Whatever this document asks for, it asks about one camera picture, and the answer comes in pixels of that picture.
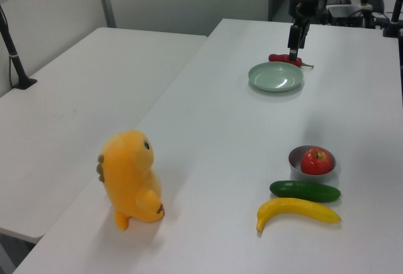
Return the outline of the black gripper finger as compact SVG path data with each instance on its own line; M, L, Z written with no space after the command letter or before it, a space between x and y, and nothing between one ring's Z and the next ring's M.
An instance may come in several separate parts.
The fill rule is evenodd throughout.
M288 48L289 51L289 59L296 60L299 49L299 39L300 39L300 28L298 25L292 25L290 27L290 33L288 37Z
M310 28L309 23L306 23L306 24L301 26L300 36L299 36L299 39L298 39L298 48L299 49L303 49L305 47L305 39L306 39L307 34L309 32L309 28Z

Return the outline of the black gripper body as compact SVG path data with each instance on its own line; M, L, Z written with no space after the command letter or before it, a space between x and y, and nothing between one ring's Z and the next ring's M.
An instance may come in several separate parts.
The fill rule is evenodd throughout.
M318 0L290 0L288 14L293 18L294 25L302 25L317 15Z

